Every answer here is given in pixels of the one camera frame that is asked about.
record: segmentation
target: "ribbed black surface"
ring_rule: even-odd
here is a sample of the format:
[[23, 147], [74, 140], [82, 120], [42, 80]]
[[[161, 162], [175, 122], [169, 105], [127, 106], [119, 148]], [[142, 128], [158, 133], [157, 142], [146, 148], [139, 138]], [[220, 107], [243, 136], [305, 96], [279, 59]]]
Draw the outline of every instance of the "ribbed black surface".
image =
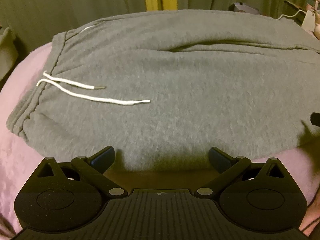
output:
[[60, 234], [26, 229], [18, 240], [306, 240], [298, 230], [261, 234], [229, 222], [212, 200], [188, 190], [136, 189], [123, 199], [111, 200], [89, 225]]

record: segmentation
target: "pink blanket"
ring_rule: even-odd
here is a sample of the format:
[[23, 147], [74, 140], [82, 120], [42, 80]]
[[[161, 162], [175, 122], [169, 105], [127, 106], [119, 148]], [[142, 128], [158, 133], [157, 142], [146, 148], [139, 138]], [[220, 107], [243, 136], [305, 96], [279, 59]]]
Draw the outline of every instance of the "pink blanket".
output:
[[[22, 96], [35, 84], [50, 53], [51, 43], [39, 47], [24, 60], [8, 79], [0, 92], [0, 239], [7, 240], [21, 231], [13, 204], [16, 195], [43, 157], [29, 147], [22, 138], [7, 130], [5, 122]], [[309, 206], [300, 229], [320, 216], [320, 140], [300, 148], [274, 154], [280, 159], [305, 195]], [[253, 160], [265, 162], [267, 158]], [[304, 233], [309, 235], [313, 225]]]
[[43, 159], [22, 138], [10, 133], [5, 123], [18, 101], [36, 82], [50, 51], [51, 43], [48, 43], [31, 52], [15, 68], [0, 92], [0, 214], [3, 217], [0, 239], [10, 239], [21, 231], [13, 203], [28, 177]]

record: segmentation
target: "gray fabric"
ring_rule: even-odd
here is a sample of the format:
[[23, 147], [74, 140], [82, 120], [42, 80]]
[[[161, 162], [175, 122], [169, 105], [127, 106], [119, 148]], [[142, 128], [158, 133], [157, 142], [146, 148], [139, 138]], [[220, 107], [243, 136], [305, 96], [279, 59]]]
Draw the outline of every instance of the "gray fabric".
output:
[[61, 84], [75, 93], [151, 103], [92, 102], [42, 83], [7, 127], [58, 161], [111, 145], [115, 170], [209, 168], [212, 146], [270, 156], [311, 140], [302, 121], [318, 132], [309, 121], [320, 109], [318, 52], [320, 42], [287, 19], [205, 10], [105, 18], [54, 36], [44, 70], [107, 86]]

